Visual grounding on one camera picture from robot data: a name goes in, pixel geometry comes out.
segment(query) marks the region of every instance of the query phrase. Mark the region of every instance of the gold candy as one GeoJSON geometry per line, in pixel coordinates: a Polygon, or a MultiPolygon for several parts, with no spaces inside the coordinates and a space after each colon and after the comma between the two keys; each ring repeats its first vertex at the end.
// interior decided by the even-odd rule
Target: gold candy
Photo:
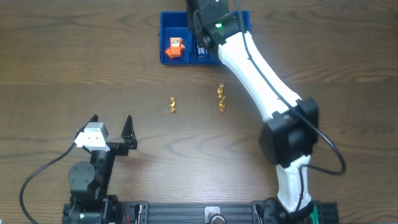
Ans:
{"type": "Polygon", "coordinates": [[[221,99],[224,94],[224,83],[220,83],[220,87],[217,89],[218,98],[221,99]]]}
{"type": "Polygon", "coordinates": [[[220,106],[220,113],[224,113],[224,108],[225,108],[225,96],[220,100],[218,103],[218,106],[220,106]]]}
{"type": "Polygon", "coordinates": [[[174,96],[170,96],[170,112],[171,113],[175,113],[176,109],[175,109],[175,97],[174,96]]]}

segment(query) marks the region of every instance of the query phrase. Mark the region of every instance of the orange package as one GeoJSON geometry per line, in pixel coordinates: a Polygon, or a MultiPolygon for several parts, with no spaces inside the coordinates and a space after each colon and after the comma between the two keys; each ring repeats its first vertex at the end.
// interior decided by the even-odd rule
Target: orange package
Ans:
{"type": "Polygon", "coordinates": [[[172,37],[170,38],[170,47],[165,50],[165,54],[169,56],[170,59],[181,57],[184,48],[182,38],[172,37]]]}

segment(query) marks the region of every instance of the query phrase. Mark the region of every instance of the wire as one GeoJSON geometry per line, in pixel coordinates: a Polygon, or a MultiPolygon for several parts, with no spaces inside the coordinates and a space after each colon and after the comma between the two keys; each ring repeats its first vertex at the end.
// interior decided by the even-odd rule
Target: wire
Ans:
{"type": "Polygon", "coordinates": [[[40,171],[44,170],[45,168],[51,166],[52,164],[56,163],[57,161],[59,161],[60,159],[64,158],[72,149],[73,147],[75,147],[76,143],[72,143],[72,145],[69,147],[68,150],[66,150],[61,156],[59,156],[58,158],[52,160],[51,162],[49,162],[48,164],[38,168],[35,172],[33,172],[33,174],[31,174],[24,182],[24,184],[21,187],[21,191],[19,192],[19,204],[21,205],[21,209],[24,212],[25,216],[33,223],[33,224],[39,224],[36,220],[34,220],[32,218],[31,215],[29,215],[29,212],[26,210],[25,205],[24,205],[24,191],[26,188],[26,185],[29,183],[30,180],[32,180],[32,178],[38,174],[40,171]]]}
{"type": "Polygon", "coordinates": [[[304,181],[303,181],[302,168],[307,167],[307,168],[317,170],[320,172],[324,172],[324,173],[330,174],[330,175],[343,175],[347,170],[346,162],[344,160],[343,155],[341,155],[341,153],[337,149],[337,147],[317,127],[315,127],[307,118],[305,118],[305,116],[303,116],[300,112],[298,112],[292,105],[290,105],[290,103],[288,103],[283,98],[283,96],[272,86],[270,81],[263,74],[261,69],[257,66],[257,64],[255,63],[255,61],[253,60],[253,58],[249,52],[248,45],[246,43],[246,38],[244,36],[245,30],[244,30],[244,26],[243,26],[243,15],[242,15],[241,3],[239,0],[234,0],[234,3],[235,3],[236,10],[238,10],[239,26],[240,26],[240,29],[242,32],[243,43],[244,43],[244,47],[246,49],[246,53],[248,54],[249,60],[252,62],[252,64],[254,65],[256,70],[260,73],[260,75],[263,77],[263,79],[266,81],[266,83],[269,85],[271,90],[278,96],[279,100],[282,101],[291,110],[291,112],[293,112],[293,114],[294,114],[294,116],[296,116],[296,118],[301,119],[310,129],[314,130],[323,140],[325,140],[325,142],[333,149],[333,151],[335,152],[335,154],[337,155],[337,157],[341,163],[340,171],[332,171],[332,170],[324,169],[324,168],[317,167],[314,165],[302,165],[298,168],[298,172],[300,174],[300,184],[301,184],[300,198],[299,198],[298,205],[296,208],[296,211],[298,211],[300,209],[300,206],[301,206],[301,203],[303,200],[303,194],[304,194],[304,181]]]}

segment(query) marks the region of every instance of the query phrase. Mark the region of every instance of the blue bin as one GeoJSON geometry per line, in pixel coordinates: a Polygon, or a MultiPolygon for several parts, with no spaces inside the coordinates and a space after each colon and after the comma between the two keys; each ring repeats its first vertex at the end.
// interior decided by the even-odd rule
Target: blue bin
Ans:
{"type": "MultiPolygon", "coordinates": [[[[249,11],[242,11],[243,22],[248,31],[251,29],[249,11]]],[[[198,58],[197,40],[192,31],[188,30],[186,12],[161,12],[159,32],[159,55],[160,62],[164,65],[217,65],[220,64],[218,57],[209,50],[207,58],[198,58]],[[181,58],[170,59],[164,51],[170,47],[171,37],[181,37],[185,46],[181,58]]]]}

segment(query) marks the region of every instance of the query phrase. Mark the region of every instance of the tabletop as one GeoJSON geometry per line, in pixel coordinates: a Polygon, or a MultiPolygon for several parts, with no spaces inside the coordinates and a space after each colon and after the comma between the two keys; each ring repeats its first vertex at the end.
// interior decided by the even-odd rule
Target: tabletop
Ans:
{"type": "MultiPolygon", "coordinates": [[[[246,0],[253,39],[276,74],[314,98],[320,129],[348,171],[310,170],[314,200],[338,202],[341,222],[398,220],[398,2],[246,0]]],[[[224,66],[159,62],[159,15],[184,0],[0,2],[0,220],[28,223],[19,190],[58,157],[93,114],[119,141],[129,114],[138,150],[114,163],[109,194],[122,201],[251,202],[275,197],[275,167],[259,147],[255,103],[224,66]],[[217,88],[225,84],[220,114],[217,88]],[[175,114],[169,96],[175,96],[175,114]]],[[[74,149],[28,184],[39,223],[60,223],[74,149]]],[[[312,164],[340,165],[319,142],[312,164]]]]}

